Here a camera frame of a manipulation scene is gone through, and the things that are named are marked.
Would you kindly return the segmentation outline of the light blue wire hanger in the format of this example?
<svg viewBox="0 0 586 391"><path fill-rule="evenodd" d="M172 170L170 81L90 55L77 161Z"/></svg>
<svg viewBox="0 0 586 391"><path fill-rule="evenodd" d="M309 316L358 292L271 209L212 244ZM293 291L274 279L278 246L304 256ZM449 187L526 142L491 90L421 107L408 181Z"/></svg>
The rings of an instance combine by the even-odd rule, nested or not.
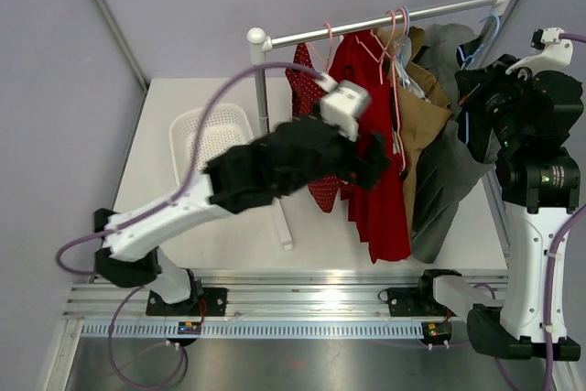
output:
<svg viewBox="0 0 586 391"><path fill-rule="evenodd" d="M460 68L454 74L458 91L457 105L460 109L458 116L460 124L458 137L467 147L470 144L471 136L470 115L462 109L462 103L464 96L471 90L471 86L467 83L465 76L475 68L485 50L494 43L501 26L501 17L495 13L485 17L483 21L486 21L486 24L481 36L476 40L457 47L457 59L461 62Z"/></svg>

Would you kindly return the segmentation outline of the tan skirt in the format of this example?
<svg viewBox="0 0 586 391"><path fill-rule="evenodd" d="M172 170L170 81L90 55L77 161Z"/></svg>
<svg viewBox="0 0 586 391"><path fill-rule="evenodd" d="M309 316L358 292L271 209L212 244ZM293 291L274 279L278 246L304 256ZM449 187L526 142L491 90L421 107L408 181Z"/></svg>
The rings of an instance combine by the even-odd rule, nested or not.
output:
<svg viewBox="0 0 586 391"><path fill-rule="evenodd" d="M407 228L412 228L415 210L417 163L422 151L437 137L452 115L450 100L441 89L436 77L415 62L415 57L426 43L425 31L412 27L405 40L410 55L405 70L412 83L423 92L422 98L397 85L398 107L401 127L399 135L406 155L406 168L403 172L402 190L407 217Z"/></svg>

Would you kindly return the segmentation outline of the grey pleated skirt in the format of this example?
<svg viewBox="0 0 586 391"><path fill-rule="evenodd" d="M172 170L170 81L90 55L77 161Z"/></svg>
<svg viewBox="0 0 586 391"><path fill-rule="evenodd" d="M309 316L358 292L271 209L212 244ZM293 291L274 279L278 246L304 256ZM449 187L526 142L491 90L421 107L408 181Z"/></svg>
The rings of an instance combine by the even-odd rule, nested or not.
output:
<svg viewBox="0 0 586 391"><path fill-rule="evenodd" d="M474 31L461 24L432 25L425 30L426 48L417 64L432 73L450 100L452 116L417 163L415 212L411 254L420 262L433 263L448 235L462 201L478 180L493 168L500 145L490 136L487 151L477 161L458 138L458 89L454 78L462 56L480 46Z"/></svg>

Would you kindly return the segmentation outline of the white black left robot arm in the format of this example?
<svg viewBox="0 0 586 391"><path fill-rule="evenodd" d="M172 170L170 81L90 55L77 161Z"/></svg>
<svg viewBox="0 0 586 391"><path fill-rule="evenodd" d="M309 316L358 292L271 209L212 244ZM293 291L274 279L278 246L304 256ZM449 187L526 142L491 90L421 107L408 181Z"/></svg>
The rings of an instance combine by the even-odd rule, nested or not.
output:
<svg viewBox="0 0 586 391"><path fill-rule="evenodd" d="M230 147L159 201L114 214L95 254L100 276L119 288L148 287L179 315L198 305L196 280L160 246L201 224L268 206L310 183L335 176L372 190L390 166L385 137L351 139L317 117L301 116L248 144Z"/></svg>

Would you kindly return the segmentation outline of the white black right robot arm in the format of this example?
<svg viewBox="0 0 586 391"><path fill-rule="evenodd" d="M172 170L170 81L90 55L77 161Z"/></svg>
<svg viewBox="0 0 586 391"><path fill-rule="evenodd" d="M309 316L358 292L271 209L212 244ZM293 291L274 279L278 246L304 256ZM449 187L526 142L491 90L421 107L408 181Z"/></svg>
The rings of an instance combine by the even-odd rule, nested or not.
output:
<svg viewBox="0 0 586 391"><path fill-rule="evenodd" d="M507 290L497 301L456 271L432 269L418 282L417 306L461 318L477 353L578 361L581 347L567 334L562 288L565 224L577 216L581 172L564 144L584 110L582 85L507 54L458 71L455 81L472 154L479 157L491 137L500 145L496 175L511 238Z"/></svg>

